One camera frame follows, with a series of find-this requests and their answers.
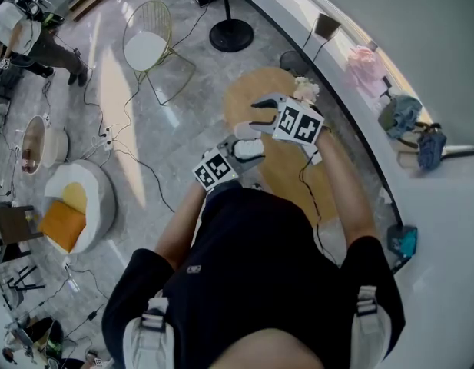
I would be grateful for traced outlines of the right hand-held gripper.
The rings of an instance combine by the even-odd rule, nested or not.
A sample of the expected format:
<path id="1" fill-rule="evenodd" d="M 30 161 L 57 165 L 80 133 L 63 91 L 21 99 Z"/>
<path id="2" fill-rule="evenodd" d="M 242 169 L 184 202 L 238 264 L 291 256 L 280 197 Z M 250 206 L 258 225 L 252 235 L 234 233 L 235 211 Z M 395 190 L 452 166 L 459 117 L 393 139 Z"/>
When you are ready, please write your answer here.
<path id="1" fill-rule="evenodd" d="M 314 145 L 325 121 L 324 117 L 310 106 L 278 92 L 258 98 L 252 108 L 279 109 L 279 117 L 274 115 L 271 121 L 250 121 L 249 127 L 262 133 L 273 133 L 279 141 L 293 142 L 299 145 Z"/>

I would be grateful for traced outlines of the white plastic container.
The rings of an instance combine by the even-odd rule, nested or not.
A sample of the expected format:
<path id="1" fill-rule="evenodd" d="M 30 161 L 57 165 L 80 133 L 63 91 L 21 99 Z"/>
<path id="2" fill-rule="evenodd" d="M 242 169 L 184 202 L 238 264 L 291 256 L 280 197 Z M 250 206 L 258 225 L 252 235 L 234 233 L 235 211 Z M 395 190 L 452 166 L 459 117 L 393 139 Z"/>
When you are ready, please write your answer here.
<path id="1" fill-rule="evenodd" d="M 238 140 L 233 150 L 235 158 L 250 160 L 264 155 L 264 144 L 260 139 Z"/>

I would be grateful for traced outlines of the person's right forearm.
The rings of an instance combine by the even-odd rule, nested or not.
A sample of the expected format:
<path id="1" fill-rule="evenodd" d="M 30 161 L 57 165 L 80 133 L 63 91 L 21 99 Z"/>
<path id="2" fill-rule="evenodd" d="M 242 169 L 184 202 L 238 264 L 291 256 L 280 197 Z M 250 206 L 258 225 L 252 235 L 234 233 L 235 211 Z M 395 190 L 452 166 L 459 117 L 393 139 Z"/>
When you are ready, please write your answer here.
<path id="1" fill-rule="evenodd" d="M 322 130 L 316 142 L 343 228 L 346 246 L 364 237 L 379 238 L 374 214 L 355 166 L 343 146 Z"/>

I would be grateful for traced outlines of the pink flowers in green vase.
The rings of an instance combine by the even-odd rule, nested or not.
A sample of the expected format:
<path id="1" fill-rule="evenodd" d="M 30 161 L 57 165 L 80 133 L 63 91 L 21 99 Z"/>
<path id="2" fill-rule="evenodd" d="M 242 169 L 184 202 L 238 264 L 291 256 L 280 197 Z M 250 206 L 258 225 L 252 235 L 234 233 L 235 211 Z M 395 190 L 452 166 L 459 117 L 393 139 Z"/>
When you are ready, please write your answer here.
<path id="1" fill-rule="evenodd" d="M 314 104 L 320 94 L 320 86 L 313 83 L 309 78 L 300 76 L 294 79 L 296 89 L 293 96 L 298 101 L 303 101 L 308 104 Z"/>

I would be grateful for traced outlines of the oval wooden coffee table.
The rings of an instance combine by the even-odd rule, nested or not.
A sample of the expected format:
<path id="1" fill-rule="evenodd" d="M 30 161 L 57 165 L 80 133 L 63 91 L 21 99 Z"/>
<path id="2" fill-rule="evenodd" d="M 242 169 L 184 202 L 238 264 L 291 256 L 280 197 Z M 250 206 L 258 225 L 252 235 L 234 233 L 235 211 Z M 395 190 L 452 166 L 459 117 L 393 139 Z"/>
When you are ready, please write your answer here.
<path id="1" fill-rule="evenodd" d="M 312 165 L 302 149 L 303 145 L 275 140 L 273 133 L 255 131 L 248 125 L 250 121 L 268 122 L 274 115 L 277 119 L 279 117 L 280 107 L 252 108 L 251 104 L 258 98 L 278 92 L 295 99 L 295 89 L 294 78 L 284 70 L 255 69 L 241 75 L 226 90 L 224 117 L 239 140 L 260 139 L 263 142 L 265 159 L 259 163 L 258 169 L 271 191 L 298 205 L 311 224 L 321 224 L 339 217 L 323 160 Z M 313 104 L 298 102 L 320 113 Z M 322 130 L 330 132 L 326 119 Z"/>

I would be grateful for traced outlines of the black mesh waste bin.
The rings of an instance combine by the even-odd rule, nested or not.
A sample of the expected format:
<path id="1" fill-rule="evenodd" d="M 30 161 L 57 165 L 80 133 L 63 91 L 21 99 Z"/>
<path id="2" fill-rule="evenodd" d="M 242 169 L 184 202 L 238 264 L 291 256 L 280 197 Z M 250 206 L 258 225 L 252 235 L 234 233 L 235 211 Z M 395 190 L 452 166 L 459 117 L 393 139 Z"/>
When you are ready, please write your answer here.
<path id="1" fill-rule="evenodd" d="M 294 50 L 284 52 L 279 59 L 279 67 L 289 72 L 293 77 L 302 77 L 310 70 L 301 54 Z"/>

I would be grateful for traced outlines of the black round lamp base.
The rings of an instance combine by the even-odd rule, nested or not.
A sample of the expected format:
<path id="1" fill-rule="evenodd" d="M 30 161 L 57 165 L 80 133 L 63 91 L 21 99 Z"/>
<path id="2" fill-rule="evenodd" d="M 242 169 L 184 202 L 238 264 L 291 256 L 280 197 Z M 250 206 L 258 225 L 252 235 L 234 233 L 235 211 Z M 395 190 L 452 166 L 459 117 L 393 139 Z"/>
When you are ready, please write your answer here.
<path id="1" fill-rule="evenodd" d="M 221 52 L 241 51 L 254 40 L 254 30 L 245 21 L 232 16 L 229 0 L 223 0 L 223 3 L 226 18 L 210 30 L 210 43 Z"/>

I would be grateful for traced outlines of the dark brown small planter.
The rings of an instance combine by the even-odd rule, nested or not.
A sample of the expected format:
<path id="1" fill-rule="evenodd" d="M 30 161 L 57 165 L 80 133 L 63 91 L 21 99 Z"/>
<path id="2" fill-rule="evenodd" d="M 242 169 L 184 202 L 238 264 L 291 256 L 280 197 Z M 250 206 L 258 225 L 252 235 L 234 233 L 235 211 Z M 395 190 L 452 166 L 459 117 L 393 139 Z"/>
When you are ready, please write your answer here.
<path id="1" fill-rule="evenodd" d="M 336 19 L 320 13 L 314 27 L 314 34 L 328 41 L 337 33 L 340 26 L 341 24 Z"/>

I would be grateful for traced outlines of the pink cloth bundle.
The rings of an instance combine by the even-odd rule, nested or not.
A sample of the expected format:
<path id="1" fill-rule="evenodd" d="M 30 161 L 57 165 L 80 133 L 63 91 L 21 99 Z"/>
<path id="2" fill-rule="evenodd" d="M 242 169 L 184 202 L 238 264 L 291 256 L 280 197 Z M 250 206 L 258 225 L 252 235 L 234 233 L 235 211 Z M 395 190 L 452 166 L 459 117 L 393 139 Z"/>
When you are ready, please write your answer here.
<path id="1" fill-rule="evenodd" d="M 379 98 L 386 90 L 383 79 L 386 68 L 377 53 L 366 46 L 351 48 L 345 67 L 346 80 L 371 98 Z"/>

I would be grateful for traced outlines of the white egg-shaped seat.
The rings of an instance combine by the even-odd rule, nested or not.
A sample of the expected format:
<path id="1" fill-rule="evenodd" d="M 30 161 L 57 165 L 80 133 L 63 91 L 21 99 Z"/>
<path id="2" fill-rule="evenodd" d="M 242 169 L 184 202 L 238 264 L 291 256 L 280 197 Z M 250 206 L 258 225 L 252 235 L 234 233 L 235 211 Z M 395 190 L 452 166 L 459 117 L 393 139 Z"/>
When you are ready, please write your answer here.
<path id="1" fill-rule="evenodd" d="M 108 232 L 114 222 L 116 202 L 108 176 L 96 164 L 77 160 L 59 165 L 45 186 L 45 200 L 64 200 L 65 189 L 72 185 L 85 194 L 85 226 L 71 249 L 62 248 L 51 235 L 49 241 L 62 254 L 80 254 L 91 250 Z"/>

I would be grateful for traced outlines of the beige tote bag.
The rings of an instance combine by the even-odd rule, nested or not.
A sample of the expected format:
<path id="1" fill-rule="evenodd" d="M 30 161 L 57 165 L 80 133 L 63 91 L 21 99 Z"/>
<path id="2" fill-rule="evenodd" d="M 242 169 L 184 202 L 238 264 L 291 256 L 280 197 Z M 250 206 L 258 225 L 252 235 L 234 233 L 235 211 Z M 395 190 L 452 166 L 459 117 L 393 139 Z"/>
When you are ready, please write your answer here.
<path id="1" fill-rule="evenodd" d="M 402 138 L 397 140 L 397 161 L 404 169 L 417 169 L 419 167 L 419 146 L 415 142 Z"/>

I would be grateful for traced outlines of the dark blue bag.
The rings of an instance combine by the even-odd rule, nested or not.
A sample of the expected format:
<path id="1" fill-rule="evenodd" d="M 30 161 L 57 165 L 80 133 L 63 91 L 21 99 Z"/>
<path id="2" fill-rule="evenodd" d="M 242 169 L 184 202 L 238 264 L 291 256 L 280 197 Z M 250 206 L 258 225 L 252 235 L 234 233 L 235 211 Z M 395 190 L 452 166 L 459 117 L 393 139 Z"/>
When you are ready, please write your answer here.
<path id="1" fill-rule="evenodd" d="M 446 141 L 447 137 L 438 123 L 427 125 L 420 132 L 417 161 L 422 170 L 431 171 L 440 165 Z"/>

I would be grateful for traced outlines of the round white side table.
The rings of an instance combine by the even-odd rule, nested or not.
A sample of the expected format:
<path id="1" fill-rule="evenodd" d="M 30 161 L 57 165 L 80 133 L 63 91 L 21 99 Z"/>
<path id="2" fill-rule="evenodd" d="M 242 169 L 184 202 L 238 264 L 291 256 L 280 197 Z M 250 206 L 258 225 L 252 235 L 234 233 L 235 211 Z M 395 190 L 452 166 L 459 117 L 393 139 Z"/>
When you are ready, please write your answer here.
<path id="1" fill-rule="evenodd" d="M 47 118 L 34 116 L 27 124 L 21 149 L 21 168 L 28 175 L 63 163 L 68 153 L 68 136 L 54 128 Z"/>

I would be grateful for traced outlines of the teal and black case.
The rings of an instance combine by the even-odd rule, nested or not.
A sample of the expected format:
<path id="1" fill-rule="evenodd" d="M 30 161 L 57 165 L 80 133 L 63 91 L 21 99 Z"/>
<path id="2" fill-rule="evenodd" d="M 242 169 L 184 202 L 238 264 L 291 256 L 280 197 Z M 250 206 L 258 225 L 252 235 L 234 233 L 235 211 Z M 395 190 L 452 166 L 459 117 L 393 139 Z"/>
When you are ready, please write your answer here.
<path id="1" fill-rule="evenodd" d="M 395 224 L 387 229 L 387 247 L 399 258 L 411 258 L 416 253 L 418 229 Z"/>

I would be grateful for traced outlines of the orange cushion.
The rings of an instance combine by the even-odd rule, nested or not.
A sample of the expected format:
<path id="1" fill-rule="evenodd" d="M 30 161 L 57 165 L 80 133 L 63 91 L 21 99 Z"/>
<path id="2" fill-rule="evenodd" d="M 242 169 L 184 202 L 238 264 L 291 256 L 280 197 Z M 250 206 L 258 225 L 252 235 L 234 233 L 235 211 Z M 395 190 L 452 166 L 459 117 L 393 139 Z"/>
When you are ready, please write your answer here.
<path id="1" fill-rule="evenodd" d="M 38 230 L 70 253 L 85 228 L 86 217 L 61 201 L 54 201 L 38 225 Z"/>

